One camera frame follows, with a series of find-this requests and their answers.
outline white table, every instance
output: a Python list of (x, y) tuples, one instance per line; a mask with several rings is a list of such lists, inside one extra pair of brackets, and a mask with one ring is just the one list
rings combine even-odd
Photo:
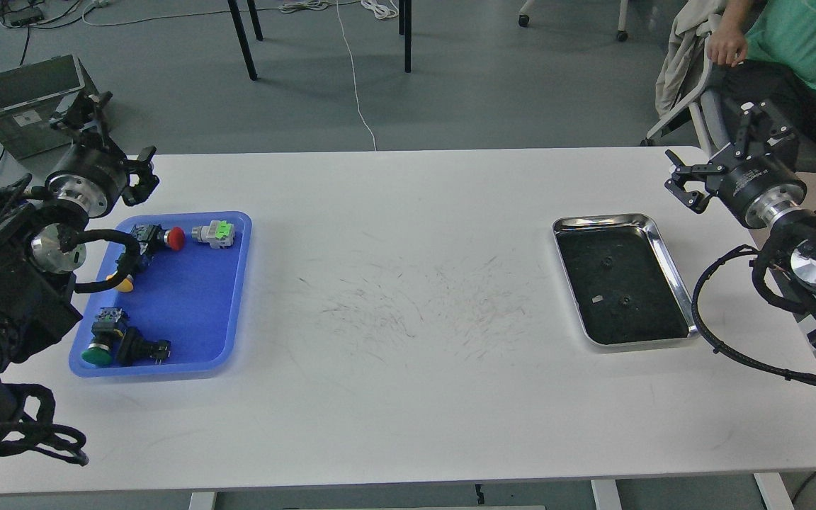
[[(677, 149), (703, 162), (694, 148)], [(6, 372), (55, 391), (90, 465), (0, 458), (0, 494), (661, 477), (816, 469), (816, 388), (711, 353), (589, 345), (560, 217), (653, 217), (688, 287), (750, 242), (721, 203), (663, 187), (660, 148), (169, 155), (138, 214), (242, 210), (253, 241), (235, 352), (214, 377), (85, 380), (71, 333)], [(103, 253), (91, 246), (79, 280)], [(744, 265), (705, 319), (747, 354), (816, 373)], [(84, 309), (84, 299), (75, 305)]]

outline stainless steel tray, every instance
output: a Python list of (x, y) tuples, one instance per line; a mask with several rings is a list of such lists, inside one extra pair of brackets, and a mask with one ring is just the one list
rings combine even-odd
[(553, 234), (589, 340), (631, 346), (698, 335), (689, 291), (650, 217), (564, 217)]

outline green button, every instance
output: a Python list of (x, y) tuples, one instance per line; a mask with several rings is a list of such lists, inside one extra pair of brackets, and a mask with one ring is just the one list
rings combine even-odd
[(216, 239), (224, 239), (232, 232), (232, 225), (229, 222), (220, 222), (216, 227)]
[(81, 359), (91, 365), (97, 365), (97, 367), (108, 367), (113, 362), (113, 357), (109, 354), (109, 351), (97, 346), (92, 346), (81, 352)]

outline black table leg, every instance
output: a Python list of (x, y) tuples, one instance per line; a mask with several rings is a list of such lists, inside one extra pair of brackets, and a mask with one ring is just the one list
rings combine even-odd
[(411, 0), (399, 0), (404, 7), (405, 72), (411, 72)]
[(263, 41), (263, 30), (260, 29), (260, 18), (256, 17), (256, 6), (254, 4), (254, 0), (247, 0), (247, 10), (250, 11), (250, 23), (254, 26), (256, 39), (258, 41)]
[(244, 56), (244, 64), (247, 66), (247, 75), (250, 80), (256, 81), (256, 69), (254, 69), (254, 59), (250, 55), (250, 46), (247, 44), (247, 37), (244, 35), (244, 24), (241, 23), (241, 13), (237, 9), (237, 0), (229, 0), (229, 10), (232, 13), (232, 22), (235, 23), (235, 32), (239, 36), (241, 45), (241, 55)]

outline human hand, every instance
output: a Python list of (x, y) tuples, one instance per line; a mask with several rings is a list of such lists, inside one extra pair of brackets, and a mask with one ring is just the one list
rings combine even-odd
[(717, 65), (736, 67), (748, 54), (748, 41), (738, 28), (720, 26), (707, 42), (707, 56)]

